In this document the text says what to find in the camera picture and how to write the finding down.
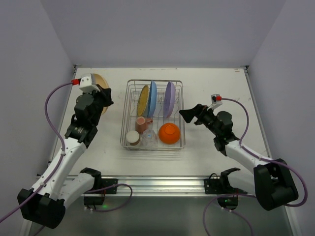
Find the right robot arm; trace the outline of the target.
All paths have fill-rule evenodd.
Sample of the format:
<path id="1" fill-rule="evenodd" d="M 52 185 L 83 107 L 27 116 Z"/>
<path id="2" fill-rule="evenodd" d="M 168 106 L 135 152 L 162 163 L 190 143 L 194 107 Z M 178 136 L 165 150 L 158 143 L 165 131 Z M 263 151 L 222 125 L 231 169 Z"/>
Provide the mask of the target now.
<path id="1" fill-rule="evenodd" d="M 299 194 L 290 170 L 282 159 L 272 160 L 259 157 L 254 151 L 246 151 L 233 131 L 232 115 L 220 111 L 216 115 L 213 109 L 197 104 L 189 110 L 180 110 L 186 123 L 197 118 L 195 125 L 204 125 L 214 135 L 214 144 L 221 152 L 249 170 L 254 179 L 254 195 L 265 210 L 272 210 L 298 199 Z"/>

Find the green woven pattern plate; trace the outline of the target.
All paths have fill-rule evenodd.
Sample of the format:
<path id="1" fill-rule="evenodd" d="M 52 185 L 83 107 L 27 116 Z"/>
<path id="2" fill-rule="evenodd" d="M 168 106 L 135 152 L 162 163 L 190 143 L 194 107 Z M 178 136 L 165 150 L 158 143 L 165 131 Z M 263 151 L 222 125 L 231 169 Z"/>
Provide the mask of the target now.
<path id="1" fill-rule="evenodd" d="M 140 117 L 144 114 L 147 104 L 148 104 L 148 99 L 149 99 L 149 86 L 144 85 L 142 88 L 138 102 L 137 102 L 137 116 Z"/>

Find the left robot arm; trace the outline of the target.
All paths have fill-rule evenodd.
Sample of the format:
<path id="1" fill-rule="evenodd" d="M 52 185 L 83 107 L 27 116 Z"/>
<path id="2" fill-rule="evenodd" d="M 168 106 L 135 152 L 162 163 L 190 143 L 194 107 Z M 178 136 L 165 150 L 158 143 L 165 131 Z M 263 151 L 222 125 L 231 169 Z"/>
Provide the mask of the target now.
<path id="1" fill-rule="evenodd" d="M 100 172 L 86 168 L 74 184 L 64 186 L 70 170 L 97 134 L 103 109 L 113 103 L 111 89 L 99 85 L 76 98 L 61 149 L 42 177 L 29 190 L 21 189 L 17 196 L 24 219 L 54 229 L 61 223 L 67 206 L 100 182 Z"/>

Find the tan plastic plate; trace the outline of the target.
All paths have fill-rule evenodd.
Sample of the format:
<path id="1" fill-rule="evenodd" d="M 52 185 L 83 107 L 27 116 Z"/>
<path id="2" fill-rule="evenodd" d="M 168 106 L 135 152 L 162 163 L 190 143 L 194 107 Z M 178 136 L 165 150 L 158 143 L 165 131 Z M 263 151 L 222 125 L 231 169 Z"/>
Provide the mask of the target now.
<path id="1" fill-rule="evenodd" d="M 103 89 L 108 89 L 109 85 L 104 77 L 99 74 L 94 74 L 95 82 L 97 85 L 100 85 Z"/>

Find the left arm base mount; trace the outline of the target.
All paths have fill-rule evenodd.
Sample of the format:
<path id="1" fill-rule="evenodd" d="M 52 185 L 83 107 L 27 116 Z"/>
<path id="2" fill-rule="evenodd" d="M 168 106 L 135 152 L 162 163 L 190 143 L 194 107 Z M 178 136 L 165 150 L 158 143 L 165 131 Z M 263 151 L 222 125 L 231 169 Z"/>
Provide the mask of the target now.
<path id="1" fill-rule="evenodd" d="M 109 186 L 118 184 L 117 178 L 102 178 L 100 171 L 97 171 L 91 168 L 84 168 L 80 171 L 80 173 L 89 174 L 94 178 L 94 184 L 93 184 L 93 187 L 90 189 L 90 191 L 107 187 L 107 189 L 105 190 L 99 190 L 97 192 L 93 192 L 93 194 L 99 194 L 100 196 L 98 197 L 84 197 L 83 203 L 86 207 L 92 207 L 96 209 L 96 206 L 103 205 L 106 194 L 117 193 L 117 187 L 108 188 Z"/>

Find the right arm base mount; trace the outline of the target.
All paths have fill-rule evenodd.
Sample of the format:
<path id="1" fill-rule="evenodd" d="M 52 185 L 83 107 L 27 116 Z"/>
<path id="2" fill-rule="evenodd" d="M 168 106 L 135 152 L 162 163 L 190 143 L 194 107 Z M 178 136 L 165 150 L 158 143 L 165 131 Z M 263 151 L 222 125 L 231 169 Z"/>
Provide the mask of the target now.
<path id="1" fill-rule="evenodd" d="M 224 194 L 238 194 L 244 193 L 243 190 L 239 188 L 234 188 L 230 185 L 228 180 L 228 175 L 232 172 L 240 171 L 239 168 L 231 168 L 225 170 L 217 175 L 216 173 L 212 173 L 208 178 L 204 179 L 204 190 L 205 194 L 216 194 L 216 195 L 224 195 Z M 217 199 L 218 204 L 226 208 L 228 210 L 235 210 L 238 206 L 239 200 L 236 195 L 232 197 L 219 197 Z"/>

